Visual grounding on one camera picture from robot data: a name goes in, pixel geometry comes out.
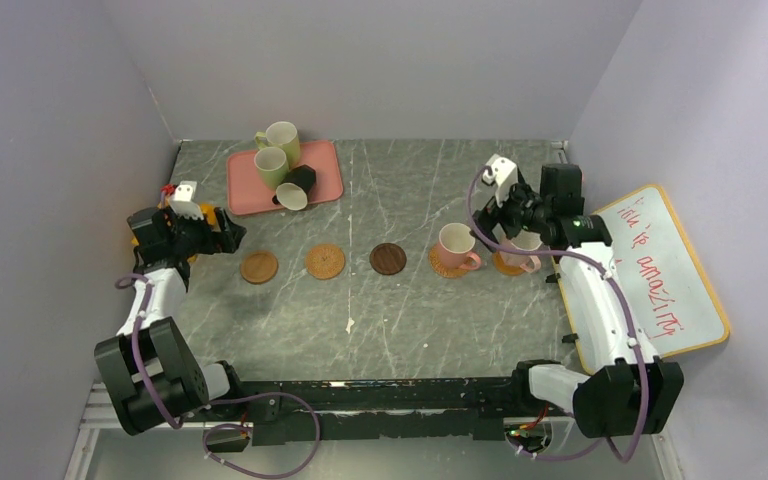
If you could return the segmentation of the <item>pink mug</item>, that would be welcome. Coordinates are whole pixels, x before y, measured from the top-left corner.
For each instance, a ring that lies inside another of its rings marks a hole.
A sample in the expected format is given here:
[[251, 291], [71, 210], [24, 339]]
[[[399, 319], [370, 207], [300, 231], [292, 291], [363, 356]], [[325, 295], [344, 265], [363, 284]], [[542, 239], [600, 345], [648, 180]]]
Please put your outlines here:
[[449, 223], [439, 231], [435, 251], [444, 268], [474, 271], [482, 266], [481, 258], [474, 252], [475, 243], [467, 225]]
[[543, 245], [538, 233], [522, 231], [512, 239], [502, 237], [500, 245], [507, 249], [515, 250], [515, 253], [505, 250], [496, 251], [501, 253], [507, 265], [519, 266], [524, 270], [524, 273], [534, 273], [542, 268], [540, 257], [534, 255], [534, 252], [539, 251]]

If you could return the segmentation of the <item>light wooden coaster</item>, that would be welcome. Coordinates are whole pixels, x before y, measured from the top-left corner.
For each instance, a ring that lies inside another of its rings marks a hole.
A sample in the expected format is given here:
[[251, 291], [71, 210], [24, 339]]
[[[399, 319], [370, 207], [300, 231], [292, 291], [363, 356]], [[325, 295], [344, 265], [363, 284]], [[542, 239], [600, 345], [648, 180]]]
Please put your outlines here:
[[240, 265], [240, 274], [246, 282], [260, 285], [272, 280], [278, 269], [279, 262], [274, 253], [258, 250], [245, 256]]

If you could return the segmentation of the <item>woven coaster light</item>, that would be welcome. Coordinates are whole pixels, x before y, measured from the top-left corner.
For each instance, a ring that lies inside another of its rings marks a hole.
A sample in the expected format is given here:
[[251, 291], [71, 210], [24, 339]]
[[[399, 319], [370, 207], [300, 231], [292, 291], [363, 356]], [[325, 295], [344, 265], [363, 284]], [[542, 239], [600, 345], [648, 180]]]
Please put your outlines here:
[[463, 277], [469, 273], [469, 270], [467, 269], [445, 267], [441, 262], [436, 246], [429, 250], [428, 261], [431, 269], [442, 278], [455, 279]]

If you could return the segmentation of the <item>black mug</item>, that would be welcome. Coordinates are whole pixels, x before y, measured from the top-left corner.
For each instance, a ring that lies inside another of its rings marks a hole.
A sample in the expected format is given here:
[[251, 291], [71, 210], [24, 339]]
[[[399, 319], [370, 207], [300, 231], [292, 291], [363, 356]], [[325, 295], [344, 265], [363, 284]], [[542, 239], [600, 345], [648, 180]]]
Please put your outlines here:
[[316, 185], [317, 173], [307, 165], [291, 170], [276, 187], [272, 202], [291, 211], [300, 211], [309, 204], [309, 195]]

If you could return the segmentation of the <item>woven coaster tan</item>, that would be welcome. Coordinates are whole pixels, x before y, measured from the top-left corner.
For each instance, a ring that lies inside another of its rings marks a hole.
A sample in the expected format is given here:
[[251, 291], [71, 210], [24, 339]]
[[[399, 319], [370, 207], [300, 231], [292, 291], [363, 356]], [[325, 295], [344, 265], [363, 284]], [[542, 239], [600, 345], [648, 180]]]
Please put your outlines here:
[[307, 272], [316, 279], [328, 280], [338, 276], [345, 267], [343, 250], [330, 243], [313, 246], [305, 257]]

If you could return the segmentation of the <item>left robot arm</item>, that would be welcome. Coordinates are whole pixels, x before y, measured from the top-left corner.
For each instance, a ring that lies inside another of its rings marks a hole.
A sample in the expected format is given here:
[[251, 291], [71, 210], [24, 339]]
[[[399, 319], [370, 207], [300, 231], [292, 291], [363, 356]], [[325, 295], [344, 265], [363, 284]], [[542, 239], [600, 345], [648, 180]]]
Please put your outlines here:
[[237, 418], [246, 393], [226, 361], [200, 364], [174, 317], [190, 287], [197, 256], [233, 254], [246, 233], [220, 207], [203, 204], [190, 219], [172, 207], [132, 214], [132, 271], [116, 281], [134, 302], [117, 333], [99, 342], [94, 359], [123, 430], [137, 435], [161, 424], [180, 428], [208, 407], [221, 420]]

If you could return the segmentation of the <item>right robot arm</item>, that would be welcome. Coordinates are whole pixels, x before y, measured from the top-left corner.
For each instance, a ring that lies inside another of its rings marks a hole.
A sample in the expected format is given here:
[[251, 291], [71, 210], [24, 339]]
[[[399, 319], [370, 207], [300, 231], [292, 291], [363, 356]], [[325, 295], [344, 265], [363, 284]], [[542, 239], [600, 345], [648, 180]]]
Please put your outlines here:
[[547, 402], [569, 413], [587, 438], [653, 435], [666, 425], [684, 383], [681, 367], [665, 362], [634, 319], [620, 284], [613, 239], [602, 217], [584, 212], [582, 172], [550, 164], [532, 189], [511, 160], [494, 155], [477, 180], [493, 197], [473, 211], [471, 232], [489, 250], [514, 254], [511, 241], [536, 233], [552, 258], [557, 281], [572, 307], [575, 343], [592, 354], [592, 374], [558, 363], [528, 361], [509, 392], [513, 408], [532, 415]]

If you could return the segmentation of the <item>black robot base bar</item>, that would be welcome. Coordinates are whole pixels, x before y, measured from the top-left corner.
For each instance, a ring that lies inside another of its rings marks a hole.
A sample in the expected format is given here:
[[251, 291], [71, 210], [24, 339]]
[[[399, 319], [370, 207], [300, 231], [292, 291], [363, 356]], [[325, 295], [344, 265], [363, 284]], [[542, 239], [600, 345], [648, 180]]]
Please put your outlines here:
[[502, 441], [566, 414], [518, 376], [242, 381], [194, 422], [243, 424], [254, 446], [313, 440], [443, 438]]

